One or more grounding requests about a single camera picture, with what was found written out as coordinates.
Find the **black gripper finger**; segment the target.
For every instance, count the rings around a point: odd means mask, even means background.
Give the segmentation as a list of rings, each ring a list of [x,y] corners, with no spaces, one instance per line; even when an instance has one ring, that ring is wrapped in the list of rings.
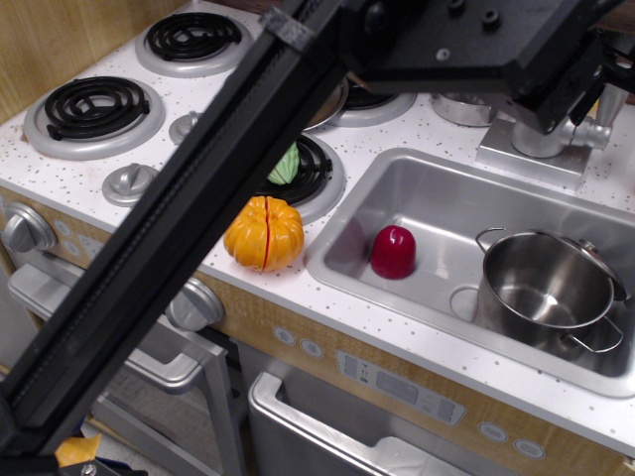
[[[634,93],[634,36],[627,34],[601,34],[604,54],[605,81]]]

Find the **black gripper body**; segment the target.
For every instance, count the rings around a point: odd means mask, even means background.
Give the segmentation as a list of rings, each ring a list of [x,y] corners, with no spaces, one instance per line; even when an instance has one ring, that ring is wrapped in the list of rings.
[[[602,75],[599,35],[586,33],[571,57],[528,95],[513,100],[513,117],[539,133],[553,132],[594,89]]]

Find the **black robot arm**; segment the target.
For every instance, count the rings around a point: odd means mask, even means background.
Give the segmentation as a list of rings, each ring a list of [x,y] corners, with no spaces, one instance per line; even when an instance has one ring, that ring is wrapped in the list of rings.
[[[286,1],[1,385],[1,458],[54,462],[89,405],[348,73],[373,91],[471,92],[541,132],[605,81],[593,27],[620,1]]]

